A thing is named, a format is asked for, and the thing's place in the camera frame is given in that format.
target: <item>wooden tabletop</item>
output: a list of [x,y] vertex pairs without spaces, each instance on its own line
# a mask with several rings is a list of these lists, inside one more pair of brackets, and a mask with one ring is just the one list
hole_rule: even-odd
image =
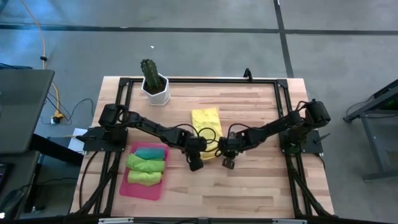
[[[114,103],[120,77],[104,77],[95,110],[93,126],[105,104]],[[307,101],[304,80],[287,79],[293,108]],[[164,107],[153,107],[143,92],[141,84],[132,90],[130,110],[164,126],[191,123],[191,110],[218,108],[223,134],[233,123],[263,126],[278,119],[274,87],[272,85],[222,84],[222,83],[170,83],[171,99]],[[129,129],[127,149],[134,141],[160,142],[159,139],[136,129]],[[292,200],[284,155],[280,152],[277,135],[269,137],[259,147],[240,154],[235,169],[221,165],[222,158],[206,161],[205,167],[191,172],[180,150],[170,149],[165,189],[159,201],[119,195],[124,174],[126,150],[119,165],[114,194],[112,216],[129,217],[230,217],[230,218],[292,218]],[[78,185],[71,212],[78,210],[79,183],[87,160],[80,169]],[[104,153],[99,152],[88,168],[83,184],[83,203],[98,186]],[[307,184],[317,200],[333,213],[325,171],[320,158],[303,154]],[[301,191],[297,191],[300,208],[304,212]],[[105,188],[101,212],[108,196]]]

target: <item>green cloth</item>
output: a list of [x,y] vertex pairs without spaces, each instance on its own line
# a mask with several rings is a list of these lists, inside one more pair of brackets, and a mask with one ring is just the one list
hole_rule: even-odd
[[145,160],[134,154],[130,154],[126,161],[126,167],[141,172],[163,172],[165,169],[165,162]]
[[139,147],[134,155],[141,159],[153,159],[153,160],[164,160],[164,149],[156,147]]
[[129,184],[142,184],[145,186],[152,186],[159,183],[162,180],[161,172],[139,172],[135,170],[130,170],[127,176],[127,182]]

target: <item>white paper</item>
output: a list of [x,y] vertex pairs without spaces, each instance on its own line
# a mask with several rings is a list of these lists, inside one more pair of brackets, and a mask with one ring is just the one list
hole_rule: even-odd
[[[86,132],[87,132],[87,129],[75,128],[75,130],[73,131],[73,135],[79,136],[79,135],[85,134]],[[86,152],[83,151],[84,146],[85,146],[85,143],[82,142],[81,140],[78,140],[76,138],[71,138],[68,148],[75,152],[79,152],[79,153],[82,153],[85,155]]]

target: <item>white pot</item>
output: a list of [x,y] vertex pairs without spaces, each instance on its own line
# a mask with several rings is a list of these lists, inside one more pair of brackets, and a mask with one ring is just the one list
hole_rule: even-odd
[[161,78],[163,78],[165,80],[164,91],[162,91],[160,93],[156,93],[154,95],[145,91],[145,89],[144,89],[144,85],[146,82],[145,77],[144,77],[144,81],[142,82],[142,85],[141,85],[141,90],[148,96],[148,100],[150,101],[150,104],[152,106],[164,106],[170,99],[169,80],[166,77],[164,77],[163,75],[161,75],[160,73],[158,73],[158,74]]

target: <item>pink tray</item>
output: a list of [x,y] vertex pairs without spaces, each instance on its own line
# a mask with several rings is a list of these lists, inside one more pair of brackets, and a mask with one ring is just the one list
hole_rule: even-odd
[[[165,166],[167,168],[167,161],[169,159],[169,149],[165,144],[155,144],[148,142],[134,142],[130,153],[135,153],[139,147],[157,147],[163,148],[165,151]],[[129,169],[126,168],[123,175],[122,184],[120,186],[119,194],[128,197],[143,198],[148,200],[159,200],[163,191],[163,183],[165,180],[166,169],[163,171],[163,178],[160,183],[147,187],[141,184],[129,184],[127,182],[127,176]]]

